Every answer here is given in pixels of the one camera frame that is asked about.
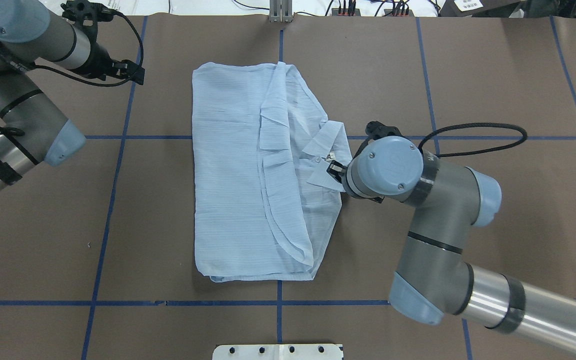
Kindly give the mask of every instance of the white bracket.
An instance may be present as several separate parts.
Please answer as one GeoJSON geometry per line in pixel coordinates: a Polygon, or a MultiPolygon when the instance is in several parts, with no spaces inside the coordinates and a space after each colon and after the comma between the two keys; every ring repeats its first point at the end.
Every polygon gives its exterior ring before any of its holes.
{"type": "Polygon", "coordinates": [[[220,345],[212,360],[344,360],[342,344],[220,345]]]}
{"type": "Polygon", "coordinates": [[[291,23],[293,21],[293,0],[270,0],[270,22],[291,23]]]}

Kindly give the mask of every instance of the gray robot arm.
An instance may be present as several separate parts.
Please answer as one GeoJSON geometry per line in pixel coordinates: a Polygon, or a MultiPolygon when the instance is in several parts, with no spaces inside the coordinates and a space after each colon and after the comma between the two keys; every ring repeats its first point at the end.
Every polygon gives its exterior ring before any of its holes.
{"type": "MultiPolygon", "coordinates": [[[[366,133],[377,125],[370,123],[366,133]]],[[[354,198],[392,198],[416,209],[390,290],[391,305],[425,324],[439,324],[444,313],[460,315],[576,355],[576,300],[462,260],[470,228],[486,226],[499,210],[496,180],[422,154],[390,129],[362,148],[347,168],[332,163],[329,173],[354,198]]]]}
{"type": "Polygon", "coordinates": [[[119,84],[144,82],[140,64],[113,60],[96,42],[97,22],[112,20],[116,12],[87,0],[66,4],[62,5],[64,16],[75,25],[50,12],[39,0],[0,0],[0,118],[6,124],[0,127],[0,190],[40,162],[61,164],[86,141],[25,74],[38,68],[36,59],[46,59],[88,79],[110,76],[123,79],[119,84]],[[93,26],[84,27],[86,20],[92,20],[93,26]]]}

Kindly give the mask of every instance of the white mounting plate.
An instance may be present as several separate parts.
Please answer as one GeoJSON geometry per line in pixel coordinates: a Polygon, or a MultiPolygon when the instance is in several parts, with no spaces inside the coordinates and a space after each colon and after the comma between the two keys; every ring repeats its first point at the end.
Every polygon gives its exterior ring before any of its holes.
{"type": "Polygon", "coordinates": [[[212,360],[343,360],[343,348],[342,344],[220,345],[212,360]]]}

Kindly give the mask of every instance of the brown table surface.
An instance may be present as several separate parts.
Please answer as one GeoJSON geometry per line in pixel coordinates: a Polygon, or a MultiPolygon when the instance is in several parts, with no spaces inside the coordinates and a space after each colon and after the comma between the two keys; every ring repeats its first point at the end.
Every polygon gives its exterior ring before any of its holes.
{"type": "MultiPolygon", "coordinates": [[[[419,141],[470,122],[530,139],[455,158],[503,189],[464,258],[576,298],[576,20],[560,18],[135,17],[146,84],[93,88],[30,74],[87,135],[62,166],[0,192],[0,359],[209,360],[219,344],[334,342],[346,360],[571,359],[446,315],[416,323],[386,303],[412,208],[343,196],[311,282],[214,284],[194,264],[192,71],[295,64],[355,150],[368,121],[419,141]]],[[[100,43],[134,59],[121,20],[100,43]]],[[[512,141],[446,134],[443,153],[512,141]]]]}

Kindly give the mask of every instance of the folded shirt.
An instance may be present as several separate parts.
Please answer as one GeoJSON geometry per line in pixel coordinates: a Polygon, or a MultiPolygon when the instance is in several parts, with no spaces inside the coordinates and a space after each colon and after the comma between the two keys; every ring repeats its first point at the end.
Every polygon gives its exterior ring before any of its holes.
{"type": "Polygon", "coordinates": [[[214,282],[313,280],[341,209],[326,159],[352,156],[294,65],[192,73],[194,258],[214,282]]]}

